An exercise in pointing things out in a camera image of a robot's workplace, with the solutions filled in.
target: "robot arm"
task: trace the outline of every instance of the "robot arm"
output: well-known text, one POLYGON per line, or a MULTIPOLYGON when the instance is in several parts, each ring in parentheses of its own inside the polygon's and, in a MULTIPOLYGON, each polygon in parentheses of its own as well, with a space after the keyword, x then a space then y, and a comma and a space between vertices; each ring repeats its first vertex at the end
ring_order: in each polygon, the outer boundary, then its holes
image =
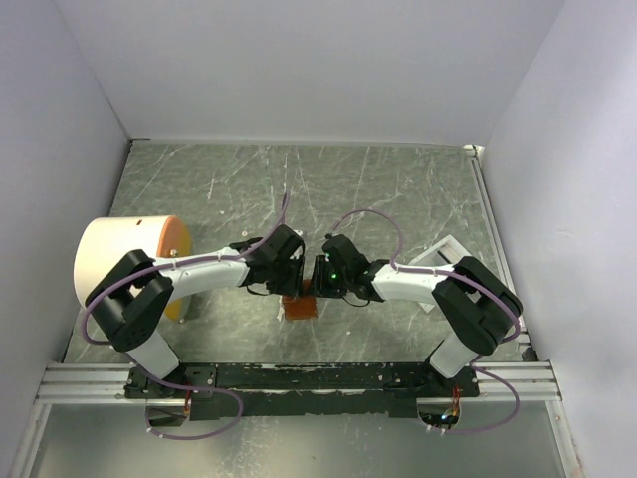
MULTIPOLYGON (((94 308, 93 316, 115 350, 129 354, 154 376, 165 378, 180 365, 156 330, 169 302, 212 289, 252 284, 266 284, 273 294, 302 293, 303 239, 281 225, 268 241, 253 250, 251 246, 258 240, 179 260, 152 259, 141 250, 130 251, 89 294, 86 305, 129 275, 155 269, 106 296, 94 308), (137 295, 131 286, 139 290, 137 295)), ((316 257, 307 294, 341 298, 352 292, 374 302, 410 300, 436 303, 441 308, 453 332, 425 365, 443 380, 456 376, 478 355, 490 355, 511 327, 509 317, 493 301, 444 272, 471 278, 500 298, 517 317, 522 313, 522 305, 513 293, 473 257, 431 268, 441 272, 432 275, 398 272, 387 260, 369 262, 343 235, 329 237, 322 249, 324 255, 316 257)))
POLYGON ((491 299, 445 272, 464 276, 491 291, 516 317, 523 310, 518 298, 475 257, 429 268, 434 274, 419 274, 406 272, 408 267, 396 271, 387 260, 367 261, 344 235, 328 237, 322 249, 327 260, 323 274, 339 281, 334 290, 347 289, 360 299, 375 302, 407 300, 440 307, 453 332, 429 355, 426 364, 444 378, 456 376, 479 356, 492 354, 512 326, 491 299))
POLYGON ((260 239, 180 260, 154 259, 142 250, 130 251, 91 291, 85 305, 131 274, 152 269, 99 301, 93 317, 116 351, 131 356, 152 375, 165 378, 180 365, 156 330, 168 303, 212 289, 252 284, 266 284, 273 294, 300 293, 304 258, 295 254, 305 247, 303 239, 286 225, 280 225, 261 246, 251 248, 260 239))

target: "metal floor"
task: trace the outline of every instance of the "metal floor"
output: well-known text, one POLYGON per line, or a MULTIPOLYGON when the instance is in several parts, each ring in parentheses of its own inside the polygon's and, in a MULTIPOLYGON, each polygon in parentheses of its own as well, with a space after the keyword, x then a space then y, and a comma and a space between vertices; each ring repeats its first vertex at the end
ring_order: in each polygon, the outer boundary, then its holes
MULTIPOLYGON (((511 407, 467 403, 463 421, 493 422, 511 407)), ((187 428, 194 434, 216 426, 187 428)), ((384 415, 307 415, 243 418, 199 442, 145 433, 140 406, 56 405, 40 447, 32 478, 565 476, 542 402, 524 403, 511 424, 484 436, 441 438, 415 419, 384 415)))
MULTIPOLYGON (((344 212, 375 207, 394 216, 405 236, 408 262, 452 234, 495 273, 498 257, 484 195, 472 159, 451 147, 309 147, 161 145, 136 142, 111 215, 176 214, 189 227, 195 253, 263 234, 276 220, 285 187, 292 191, 287 222, 304 231, 308 255, 344 212)), ((341 230, 368 258, 387 258, 396 234, 383 218, 352 216, 341 230)), ((313 261, 306 263, 306 275, 313 261)), ((187 361, 422 360, 449 334, 436 308, 372 303, 358 309, 318 300, 318 318, 279 321, 277 297, 244 290, 195 296, 187 322, 162 321, 159 330, 187 361)), ((92 324, 98 336, 97 326, 92 324)), ((519 361, 505 344, 490 361, 519 361)), ((74 333, 66 362, 120 362, 108 348, 88 346, 74 333)))

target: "white bracket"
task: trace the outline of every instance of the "white bracket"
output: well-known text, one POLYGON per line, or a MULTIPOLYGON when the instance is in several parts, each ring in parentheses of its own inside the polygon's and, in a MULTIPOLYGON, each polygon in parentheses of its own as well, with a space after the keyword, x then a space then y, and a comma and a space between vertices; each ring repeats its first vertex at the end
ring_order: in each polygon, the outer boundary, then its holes
MULTIPOLYGON (((425 252, 413 259, 410 266, 422 266, 422 267, 442 267, 449 264, 456 264, 460 259, 465 256, 470 256, 467 249, 465 249, 458 240, 452 236, 446 236, 431 246, 425 252)), ((419 303, 426 314, 429 314, 436 303, 419 303)))
POLYGON ((467 144, 466 146, 463 146, 463 149, 465 150, 465 154, 467 154, 467 156, 475 157, 478 160, 480 167, 482 167, 482 160, 485 156, 485 149, 482 146, 467 144))

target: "black cable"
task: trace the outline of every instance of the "black cable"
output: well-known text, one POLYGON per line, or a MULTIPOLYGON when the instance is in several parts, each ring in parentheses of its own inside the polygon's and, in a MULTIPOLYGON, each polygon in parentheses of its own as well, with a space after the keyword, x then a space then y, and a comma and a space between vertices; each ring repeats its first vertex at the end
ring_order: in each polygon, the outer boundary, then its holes
POLYGON ((169 416, 171 418, 186 418, 186 415, 182 414, 182 413, 173 413, 172 411, 168 411, 168 410, 162 410, 161 408, 148 408, 148 411, 154 411, 156 413, 162 413, 166 416, 169 416))
POLYGON ((250 289, 250 286, 246 286, 246 290, 248 291, 248 294, 252 294, 253 296, 261 296, 261 297, 268 297, 268 296, 272 296, 272 293, 269 294, 261 294, 260 292, 255 292, 252 289, 250 289))
MULTIPOLYGON (((347 288, 347 290, 348 290, 349 292, 352 292, 352 293, 354 293, 354 294, 355 294, 355 292, 356 292, 356 291, 354 291, 354 289, 356 289, 358 292, 363 293, 365 296, 369 296, 368 291, 367 291, 364 287, 362 287, 362 286, 360 286, 360 285, 358 285, 358 284, 355 284, 355 283, 353 283, 353 282, 351 282, 351 281, 349 281, 349 280, 347 279, 347 272, 346 272, 346 271, 342 271, 342 273, 341 273, 341 274, 342 274, 342 282, 345 284, 345 287, 347 288)), ((354 304, 352 304, 350 301, 346 301, 346 302, 347 302, 348 304, 350 304, 351 306, 353 306, 353 307, 365 307, 365 306, 368 306, 368 305, 369 305, 369 302, 371 302, 371 301, 369 300, 369 297, 365 297, 365 299, 364 299, 364 300, 366 300, 366 301, 367 301, 367 304, 365 304, 364 306, 355 306, 355 305, 354 305, 354 304)))
POLYGON ((369 299, 367 299, 367 303, 366 304, 353 304, 352 302, 350 302, 348 299, 346 299, 345 297, 342 298, 344 301, 346 301, 348 304, 350 304, 352 307, 367 307, 371 301, 369 299))

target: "white enclosure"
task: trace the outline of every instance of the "white enclosure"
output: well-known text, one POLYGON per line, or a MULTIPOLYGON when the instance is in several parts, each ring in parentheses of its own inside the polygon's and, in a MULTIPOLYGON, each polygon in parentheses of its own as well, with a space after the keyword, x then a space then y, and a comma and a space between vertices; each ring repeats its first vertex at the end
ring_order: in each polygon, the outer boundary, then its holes
POLYGON ((590 476, 633 476, 637 4, 567 3, 487 147, 533 343, 590 476))
POLYGON ((484 144, 559 0, 58 0, 131 137, 484 144))
POLYGON ((108 210, 126 140, 53 2, 0 4, 0 64, 5 476, 44 367, 69 339, 76 247, 108 210))
POLYGON ((2 2, 0 475, 71 333, 82 232, 142 138, 485 146, 586 473, 632 476, 635 32, 629 0, 2 2))

